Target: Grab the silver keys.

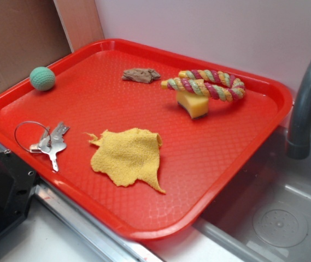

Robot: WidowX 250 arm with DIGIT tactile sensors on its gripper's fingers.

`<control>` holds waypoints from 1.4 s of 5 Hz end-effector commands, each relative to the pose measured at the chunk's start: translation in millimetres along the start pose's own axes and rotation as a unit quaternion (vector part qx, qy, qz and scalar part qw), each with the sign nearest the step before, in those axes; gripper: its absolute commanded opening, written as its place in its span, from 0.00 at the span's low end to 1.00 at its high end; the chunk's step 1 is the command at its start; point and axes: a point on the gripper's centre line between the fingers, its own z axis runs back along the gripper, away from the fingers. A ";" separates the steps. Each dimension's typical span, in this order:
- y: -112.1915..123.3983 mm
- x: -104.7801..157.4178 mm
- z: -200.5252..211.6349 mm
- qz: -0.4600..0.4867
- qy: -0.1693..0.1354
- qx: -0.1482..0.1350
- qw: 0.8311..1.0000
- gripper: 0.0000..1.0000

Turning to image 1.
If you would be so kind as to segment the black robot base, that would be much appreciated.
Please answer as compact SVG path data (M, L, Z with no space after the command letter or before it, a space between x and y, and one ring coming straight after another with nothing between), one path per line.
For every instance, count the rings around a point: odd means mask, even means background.
M27 218L37 180L19 156L0 153L0 239Z

